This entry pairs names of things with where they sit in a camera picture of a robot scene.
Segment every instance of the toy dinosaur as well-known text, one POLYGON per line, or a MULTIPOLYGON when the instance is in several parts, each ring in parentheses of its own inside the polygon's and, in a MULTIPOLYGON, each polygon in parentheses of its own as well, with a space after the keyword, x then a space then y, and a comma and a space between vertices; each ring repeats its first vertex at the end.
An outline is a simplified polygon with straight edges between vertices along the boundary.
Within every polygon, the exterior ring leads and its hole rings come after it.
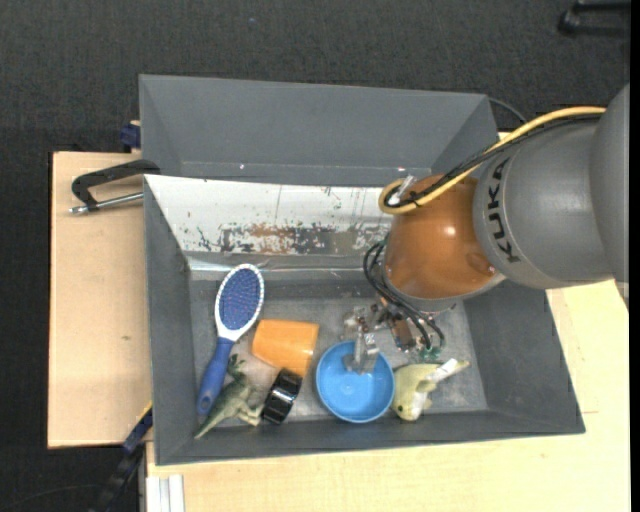
POLYGON ((410 364, 394 372, 396 392, 391 408, 405 421, 416 421, 422 411, 431 407, 429 393, 438 382, 464 370, 469 361, 449 359, 444 364, 410 364))
POLYGON ((207 419, 195 433, 195 439, 200 439, 209 430, 227 418, 238 418, 254 427, 260 423, 260 413, 263 406, 251 408, 247 403, 254 388, 251 386, 247 376, 239 370, 242 363, 244 361, 238 362, 237 354, 234 354, 229 359, 227 372, 233 377, 233 382, 222 390, 207 419))

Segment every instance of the blue brush handle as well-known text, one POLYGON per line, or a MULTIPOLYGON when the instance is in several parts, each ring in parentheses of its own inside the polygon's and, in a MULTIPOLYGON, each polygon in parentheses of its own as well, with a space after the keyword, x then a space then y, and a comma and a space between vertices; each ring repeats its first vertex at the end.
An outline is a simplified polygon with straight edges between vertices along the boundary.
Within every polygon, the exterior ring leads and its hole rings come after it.
POLYGON ((233 341, 227 338, 218 338, 216 352, 213 354, 209 366, 207 366, 202 376, 197 403, 198 414, 209 414, 216 398, 218 398, 220 391, 222 391, 222 384, 227 374, 229 354, 232 348, 233 341))

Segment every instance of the blue bowl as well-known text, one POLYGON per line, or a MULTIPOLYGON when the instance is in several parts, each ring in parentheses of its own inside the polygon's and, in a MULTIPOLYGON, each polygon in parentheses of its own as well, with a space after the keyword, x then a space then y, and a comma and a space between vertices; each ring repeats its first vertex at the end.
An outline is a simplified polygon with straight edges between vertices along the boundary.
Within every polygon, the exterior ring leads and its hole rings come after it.
POLYGON ((353 354, 355 342, 345 341, 330 347, 316 369, 316 388, 320 400, 338 418, 351 423, 367 423, 384 414, 395 392, 393 370, 387 358, 378 354, 372 373, 359 375, 342 362, 353 354))

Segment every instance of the orange cup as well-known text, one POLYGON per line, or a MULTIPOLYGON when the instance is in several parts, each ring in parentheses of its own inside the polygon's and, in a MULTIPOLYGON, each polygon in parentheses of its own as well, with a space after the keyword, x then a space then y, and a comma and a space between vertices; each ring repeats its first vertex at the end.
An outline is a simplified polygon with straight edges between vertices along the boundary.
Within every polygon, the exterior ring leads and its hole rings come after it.
POLYGON ((320 326, 293 320, 261 320, 251 353, 276 368, 304 377, 309 369, 320 326))

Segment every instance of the metal clamp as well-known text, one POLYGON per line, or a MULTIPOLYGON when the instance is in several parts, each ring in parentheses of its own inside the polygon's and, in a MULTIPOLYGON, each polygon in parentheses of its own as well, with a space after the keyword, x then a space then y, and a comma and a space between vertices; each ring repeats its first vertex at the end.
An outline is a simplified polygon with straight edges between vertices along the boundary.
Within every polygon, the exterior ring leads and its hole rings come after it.
POLYGON ((84 203, 84 206, 76 206, 70 208, 69 211, 71 213, 95 212, 108 206, 115 206, 117 204, 135 201, 136 199, 142 199, 143 194, 139 192, 98 202, 91 195, 91 192, 89 192, 89 188, 91 187, 129 178, 137 174, 160 174, 160 168, 149 160, 135 160, 134 162, 116 165, 115 167, 109 167, 78 176, 71 185, 71 191, 84 203))
POLYGON ((376 345, 372 330, 381 325, 381 315, 377 305, 367 311, 365 307, 356 307, 344 319, 343 339, 354 339, 353 354, 345 354, 342 363, 348 371, 363 373, 373 372, 380 349, 376 345))

